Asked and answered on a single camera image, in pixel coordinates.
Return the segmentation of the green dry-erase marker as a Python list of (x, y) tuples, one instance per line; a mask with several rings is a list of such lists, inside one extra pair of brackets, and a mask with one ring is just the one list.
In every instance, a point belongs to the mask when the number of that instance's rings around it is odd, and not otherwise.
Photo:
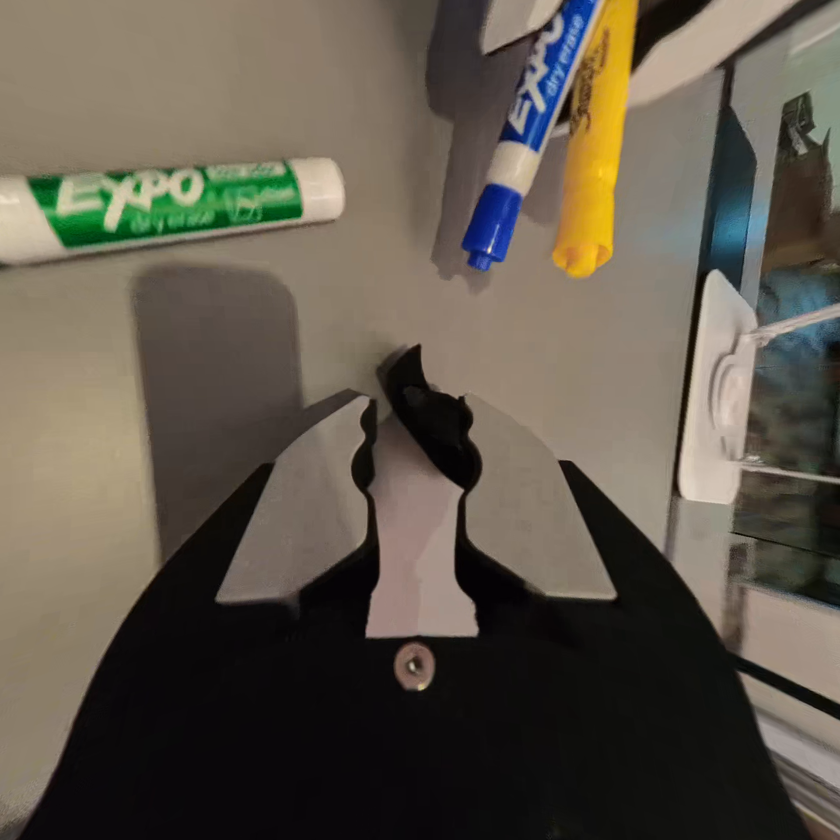
[(3, 176), (1, 265), (330, 223), (345, 204), (322, 157)]

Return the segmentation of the yellow highlighter marker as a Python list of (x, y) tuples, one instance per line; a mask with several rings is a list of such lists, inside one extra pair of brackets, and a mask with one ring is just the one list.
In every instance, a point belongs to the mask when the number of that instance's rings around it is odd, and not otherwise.
[(615, 190), (623, 148), (638, 1), (607, 1), (579, 66), (553, 262), (575, 279), (613, 257)]

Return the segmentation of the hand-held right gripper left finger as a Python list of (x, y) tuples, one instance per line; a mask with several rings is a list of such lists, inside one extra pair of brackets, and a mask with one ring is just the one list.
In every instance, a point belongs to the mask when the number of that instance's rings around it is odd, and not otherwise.
[(217, 604), (289, 601), (376, 535), (376, 420), (375, 399), (357, 395), (277, 457)]

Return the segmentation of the blue dry-erase marker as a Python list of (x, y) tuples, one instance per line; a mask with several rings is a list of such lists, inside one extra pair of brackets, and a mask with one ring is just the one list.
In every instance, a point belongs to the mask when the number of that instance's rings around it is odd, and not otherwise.
[(561, 2), (537, 33), (463, 238), (469, 268), (488, 272), (507, 257), (522, 205), (605, 5)]

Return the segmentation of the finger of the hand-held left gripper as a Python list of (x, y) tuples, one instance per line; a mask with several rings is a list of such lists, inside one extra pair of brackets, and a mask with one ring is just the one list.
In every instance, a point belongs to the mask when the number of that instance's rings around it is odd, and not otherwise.
[(796, 1), (643, 1), (627, 107), (635, 109), (705, 76), (789, 13)]
[(479, 32), (479, 47), (490, 55), (538, 32), (563, 1), (488, 1)]

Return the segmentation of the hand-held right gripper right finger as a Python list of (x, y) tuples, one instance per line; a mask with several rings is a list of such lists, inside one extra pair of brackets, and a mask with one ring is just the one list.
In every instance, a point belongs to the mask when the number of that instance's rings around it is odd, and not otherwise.
[(479, 475), (465, 495), (465, 535), (530, 590), (613, 601), (617, 592), (553, 451), (530, 429), (465, 395)]

